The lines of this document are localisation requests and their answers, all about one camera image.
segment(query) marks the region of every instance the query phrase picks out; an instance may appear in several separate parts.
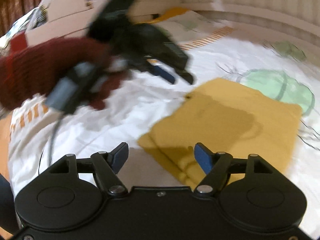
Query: gloved hand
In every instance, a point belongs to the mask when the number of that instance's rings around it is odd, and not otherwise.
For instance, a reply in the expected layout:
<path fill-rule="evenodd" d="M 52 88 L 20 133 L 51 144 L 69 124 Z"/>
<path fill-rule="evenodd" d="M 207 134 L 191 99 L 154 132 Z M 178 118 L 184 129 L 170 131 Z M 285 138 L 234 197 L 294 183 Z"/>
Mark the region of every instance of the gloved hand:
<path fill-rule="evenodd" d="M 108 68 L 112 57 L 107 46 L 90 38 L 57 38 L 0 58 L 0 103 L 13 110 L 37 93 L 48 95 L 70 68 L 84 61 L 100 62 L 103 53 Z M 103 100 L 125 76 L 123 72 L 111 75 L 90 105 L 103 109 Z"/>

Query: person's leg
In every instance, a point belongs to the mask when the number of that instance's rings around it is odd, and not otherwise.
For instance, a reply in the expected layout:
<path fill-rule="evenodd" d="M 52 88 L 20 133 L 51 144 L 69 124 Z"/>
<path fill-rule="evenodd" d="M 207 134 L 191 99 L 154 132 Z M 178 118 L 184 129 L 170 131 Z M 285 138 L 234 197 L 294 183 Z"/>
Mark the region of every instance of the person's leg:
<path fill-rule="evenodd" d="M 0 227 L 14 234 L 19 230 L 10 183 L 0 174 Z"/>

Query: bed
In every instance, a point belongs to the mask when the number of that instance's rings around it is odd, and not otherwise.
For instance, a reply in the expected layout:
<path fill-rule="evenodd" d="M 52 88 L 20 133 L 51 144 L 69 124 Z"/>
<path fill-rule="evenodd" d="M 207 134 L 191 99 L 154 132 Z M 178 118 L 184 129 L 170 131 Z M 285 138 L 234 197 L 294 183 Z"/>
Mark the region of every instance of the bed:
<path fill-rule="evenodd" d="M 263 76 L 268 76 L 272 72 L 273 77 L 290 80 L 296 85 L 295 89 L 303 87 L 303 91 L 308 92 L 303 95 L 306 100 L 290 102 L 301 106 L 303 116 L 285 175 L 308 200 L 300 228 L 312 238 L 318 238 L 319 1 L 141 0 L 132 16 L 136 21 L 147 21 L 153 14 L 163 15 L 153 24 L 177 40 L 190 55 L 189 70 L 196 75 L 196 84 L 188 86 L 179 80 L 171 86 L 146 73 L 134 73 L 133 79 L 126 81 L 108 99 L 108 109 L 95 112 L 84 107 L 75 116 L 63 120 L 53 161 L 68 153 L 84 158 L 97 151 L 111 151 L 125 141 L 129 144 L 130 155 L 119 177 L 128 188 L 134 185 L 180 186 L 175 177 L 137 144 L 139 137 L 179 108 L 186 93 L 209 80 L 224 78 L 246 85 L 252 75 L 265 73 Z M 31 45 L 54 36 L 50 33 L 44 37 L 43 30 L 26 33 Z M 272 97 L 268 89 L 265 94 Z M 15 196 L 47 168 L 47 141 L 58 114 L 42 106 L 42 100 L 35 97 L 25 102 L 12 116 L 8 167 Z M 91 176 L 81 174 L 80 177 L 94 183 Z"/>

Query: yellow towel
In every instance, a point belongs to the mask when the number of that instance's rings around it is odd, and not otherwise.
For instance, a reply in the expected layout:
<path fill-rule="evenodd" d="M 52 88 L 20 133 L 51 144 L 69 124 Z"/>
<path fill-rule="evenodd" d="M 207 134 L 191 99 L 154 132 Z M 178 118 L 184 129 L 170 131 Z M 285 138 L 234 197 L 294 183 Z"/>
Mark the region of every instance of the yellow towel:
<path fill-rule="evenodd" d="M 205 176 L 193 155 L 198 142 L 212 152 L 228 152 L 234 158 L 258 154 L 284 172 L 301 113 L 298 105 L 272 100 L 257 90 L 219 78 L 189 93 L 174 114 L 155 124 L 138 143 L 191 188 Z"/>

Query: wire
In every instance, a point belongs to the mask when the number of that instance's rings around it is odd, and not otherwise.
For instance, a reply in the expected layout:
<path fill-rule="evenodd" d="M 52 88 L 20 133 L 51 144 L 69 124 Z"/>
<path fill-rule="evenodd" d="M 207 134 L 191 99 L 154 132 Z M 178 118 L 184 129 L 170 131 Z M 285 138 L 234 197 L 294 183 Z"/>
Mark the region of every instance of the wire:
<path fill-rule="evenodd" d="M 51 160 L 52 160 L 52 152 L 53 152 L 53 144 L 54 144 L 54 140 L 56 138 L 56 135 L 57 135 L 57 132 L 58 132 L 58 129 L 61 125 L 61 121 L 64 117 L 64 113 L 61 114 L 58 118 L 58 121 L 56 122 L 54 128 L 53 128 L 53 132 L 52 132 L 52 136 L 51 136 L 51 140 L 50 140 L 50 145 L 49 145 L 49 154 L 48 154 L 48 167 L 51 166 Z"/>

